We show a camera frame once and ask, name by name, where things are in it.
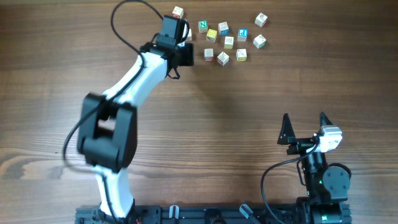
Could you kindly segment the yellow top block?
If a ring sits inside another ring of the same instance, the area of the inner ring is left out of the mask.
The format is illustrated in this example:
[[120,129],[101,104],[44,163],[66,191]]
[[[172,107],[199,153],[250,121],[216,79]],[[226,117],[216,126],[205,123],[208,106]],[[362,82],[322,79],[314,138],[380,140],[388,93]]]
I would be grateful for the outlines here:
[[208,29],[208,32],[206,34],[206,40],[209,42],[215,42],[217,38],[217,30],[214,29]]

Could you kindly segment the red sided white block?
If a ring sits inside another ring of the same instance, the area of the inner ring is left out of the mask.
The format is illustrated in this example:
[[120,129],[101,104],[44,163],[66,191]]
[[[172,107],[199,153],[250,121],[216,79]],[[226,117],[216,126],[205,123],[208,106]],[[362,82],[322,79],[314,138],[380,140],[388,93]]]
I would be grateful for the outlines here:
[[214,60],[214,51],[213,51],[213,49],[205,49],[204,50],[204,60],[207,61],[207,62]]

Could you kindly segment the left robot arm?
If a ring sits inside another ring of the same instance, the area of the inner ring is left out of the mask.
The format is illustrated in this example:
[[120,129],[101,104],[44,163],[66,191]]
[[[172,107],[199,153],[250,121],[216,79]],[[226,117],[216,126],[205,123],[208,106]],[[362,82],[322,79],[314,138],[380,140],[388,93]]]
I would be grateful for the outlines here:
[[127,167],[137,148],[137,112],[171,70],[194,64],[188,33],[186,20],[164,16],[161,31],[140,47],[125,76],[103,94],[90,93],[83,100],[77,150],[96,175],[102,222],[135,222]]

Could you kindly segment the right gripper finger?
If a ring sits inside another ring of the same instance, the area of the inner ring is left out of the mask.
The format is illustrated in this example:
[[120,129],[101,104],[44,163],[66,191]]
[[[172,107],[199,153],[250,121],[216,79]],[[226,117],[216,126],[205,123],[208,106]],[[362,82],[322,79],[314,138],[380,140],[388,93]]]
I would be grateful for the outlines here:
[[285,113],[282,118],[282,127],[277,140],[279,145],[293,144],[296,140],[295,133],[288,113]]
[[331,126],[333,123],[328,119],[324,112],[320,113],[320,126]]

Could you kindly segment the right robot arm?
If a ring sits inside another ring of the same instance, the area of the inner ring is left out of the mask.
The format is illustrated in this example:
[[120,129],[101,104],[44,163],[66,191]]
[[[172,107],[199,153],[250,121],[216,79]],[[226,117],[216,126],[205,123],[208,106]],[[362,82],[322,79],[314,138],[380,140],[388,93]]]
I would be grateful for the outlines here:
[[341,129],[320,113],[320,129],[310,138],[295,136],[289,115],[282,118],[277,143],[288,145],[288,155],[299,155],[303,174],[300,181],[307,189],[306,197],[296,200],[298,223],[351,223],[348,199],[351,171],[340,163],[327,163],[326,153],[338,147],[343,139]]

